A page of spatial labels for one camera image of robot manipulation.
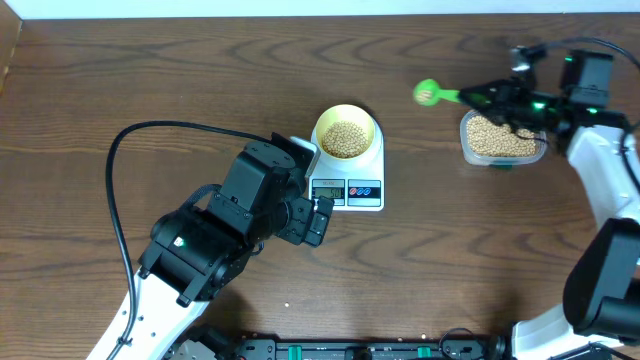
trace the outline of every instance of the kitchen scale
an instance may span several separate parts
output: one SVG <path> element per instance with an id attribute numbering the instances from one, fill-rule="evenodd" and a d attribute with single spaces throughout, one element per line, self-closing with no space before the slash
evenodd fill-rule
<path id="1" fill-rule="evenodd" d="M 340 159 L 324 151 L 321 141 L 338 121 L 359 125 L 368 137 L 367 150 L 354 158 Z M 332 199 L 334 211 L 380 211 L 384 208 L 384 137 L 380 126 L 366 111 L 353 105 L 338 105 L 325 111 L 311 134 L 320 158 L 309 177 L 309 199 Z"/>

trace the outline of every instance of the yellow bowl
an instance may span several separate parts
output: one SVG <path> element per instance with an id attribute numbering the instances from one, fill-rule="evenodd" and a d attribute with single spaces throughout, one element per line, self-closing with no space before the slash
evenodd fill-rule
<path id="1" fill-rule="evenodd" d="M 327 111 L 322 113 L 322 115 L 320 115 L 315 128 L 318 145 L 320 145 L 327 156 L 330 156 L 336 160 L 347 161 L 361 156 L 362 154 L 354 156 L 353 158 L 342 159 L 329 154 L 324 148 L 324 135 L 327 133 L 327 130 L 329 130 L 331 125 L 339 121 L 348 121 L 358 125 L 362 130 L 364 130 L 364 133 L 367 137 L 367 150 L 371 147 L 373 139 L 376 135 L 376 126 L 373 123 L 371 115 L 354 105 L 336 105 L 332 108 L 329 108 Z"/>

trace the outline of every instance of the green connector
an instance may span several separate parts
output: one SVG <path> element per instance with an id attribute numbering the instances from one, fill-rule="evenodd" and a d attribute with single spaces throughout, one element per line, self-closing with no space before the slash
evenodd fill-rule
<path id="1" fill-rule="evenodd" d="M 302 346 L 289 346 L 289 360 L 302 360 Z"/>
<path id="2" fill-rule="evenodd" d="M 418 348 L 418 358 L 429 358 L 431 357 L 431 348 L 428 346 L 421 346 Z"/>

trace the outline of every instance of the clear plastic container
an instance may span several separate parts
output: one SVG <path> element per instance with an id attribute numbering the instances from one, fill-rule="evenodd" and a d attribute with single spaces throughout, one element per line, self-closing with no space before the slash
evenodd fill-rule
<path id="1" fill-rule="evenodd" d="M 547 143 L 542 141 L 536 141 L 536 153 L 532 156 L 527 157 L 495 157 L 495 156 L 483 156 L 478 155 L 473 150 L 471 150 L 471 146 L 469 146 L 469 136 L 467 134 L 467 123 L 474 116 L 482 116 L 477 111 L 471 110 L 469 111 L 460 122 L 460 142 L 462 143 L 462 152 L 464 153 L 464 159 L 467 160 L 469 164 L 472 165 L 481 165 L 481 166 L 510 166 L 510 165 L 524 165 L 534 163 L 544 155 L 544 152 L 547 150 Z M 538 138 L 547 140 L 547 136 L 544 131 L 541 131 L 538 135 Z"/>

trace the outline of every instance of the wood grain tabletop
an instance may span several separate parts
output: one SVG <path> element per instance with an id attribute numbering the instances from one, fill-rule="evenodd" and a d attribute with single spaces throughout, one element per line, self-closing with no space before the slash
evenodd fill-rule
<path id="1" fill-rule="evenodd" d="M 507 77 L 518 44 L 589 35 L 640 54 L 639 20 L 27 21 L 0 97 L 0 359 L 84 358 L 115 315 L 127 288 L 104 166 L 121 129 L 177 119 L 308 138 L 340 103 L 368 107 L 383 129 L 386 208 L 335 213 L 317 249 L 268 241 L 204 321 L 283 339 L 418 339 L 541 314 L 596 233 L 579 178 L 553 151 L 511 170 L 467 164 L 468 109 L 420 107 L 411 92 L 426 78 L 460 88 Z M 563 57 L 540 65 L 542 90 L 557 92 Z M 610 108 L 632 120 L 638 80 L 616 61 Z M 244 143 L 183 129 L 125 139 L 114 176 L 134 260 L 155 221 L 221 183 Z"/>

